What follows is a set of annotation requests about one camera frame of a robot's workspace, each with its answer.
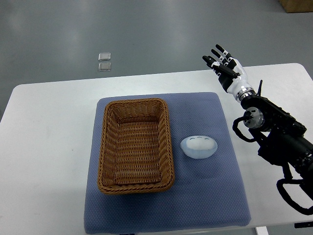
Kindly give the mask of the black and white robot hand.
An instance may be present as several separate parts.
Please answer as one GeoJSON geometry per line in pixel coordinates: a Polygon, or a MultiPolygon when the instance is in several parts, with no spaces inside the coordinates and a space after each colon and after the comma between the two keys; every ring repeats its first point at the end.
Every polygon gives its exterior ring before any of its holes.
{"type": "Polygon", "coordinates": [[[204,55],[202,59],[217,75],[225,92],[232,94],[238,102],[255,94],[254,89],[248,83],[245,69],[237,59],[218,44],[216,44],[216,49],[212,49],[211,52],[216,56],[215,58],[204,55]]]}

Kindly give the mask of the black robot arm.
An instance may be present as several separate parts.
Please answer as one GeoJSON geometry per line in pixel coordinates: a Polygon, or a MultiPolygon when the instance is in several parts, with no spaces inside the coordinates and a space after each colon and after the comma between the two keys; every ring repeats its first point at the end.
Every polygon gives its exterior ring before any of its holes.
{"type": "Polygon", "coordinates": [[[303,179],[313,177],[313,144],[304,138],[306,127],[296,121],[267,98],[261,96],[262,82],[258,92],[241,100],[246,110],[243,122],[252,134],[247,142],[257,142],[258,155],[272,165],[282,166],[285,171],[289,165],[303,179]]]}

